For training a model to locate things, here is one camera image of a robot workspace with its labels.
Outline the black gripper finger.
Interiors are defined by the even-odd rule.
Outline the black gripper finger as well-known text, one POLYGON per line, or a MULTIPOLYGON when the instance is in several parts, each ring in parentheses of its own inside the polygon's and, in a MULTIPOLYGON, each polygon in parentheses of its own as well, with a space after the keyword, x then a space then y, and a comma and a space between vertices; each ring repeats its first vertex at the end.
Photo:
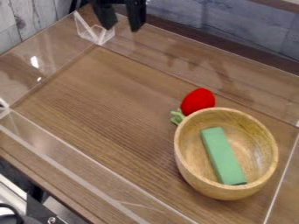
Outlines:
POLYGON ((146 23, 146 0, 126 0, 131 31, 138 32, 146 23))
POLYGON ((110 30, 118 23, 118 16, 110 0, 95 0, 92 3, 94 12, 103 27, 110 30))

